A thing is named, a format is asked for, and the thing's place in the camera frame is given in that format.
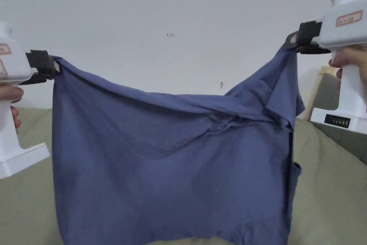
blue fabric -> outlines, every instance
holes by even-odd
[[[146,93],[57,61],[52,158],[65,245],[215,235],[287,244],[304,109],[295,53],[280,49],[225,96]]]

human hand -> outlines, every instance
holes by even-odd
[[[0,101],[12,101],[11,103],[17,103],[22,99],[24,91],[21,88],[13,87],[11,85],[0,85]],[[15,107],[11,107],[11,113],[14,119],[15,128],[18,128],[21,124],[17,118],[19,111]]]
[[[340,68],[337,71],[337,77],[342,78],[343,66],[357,65],[362,84],[367,91],[367,50],[362,47],[347,47],[341,49],[334,60],[329,61],[332,67]]]

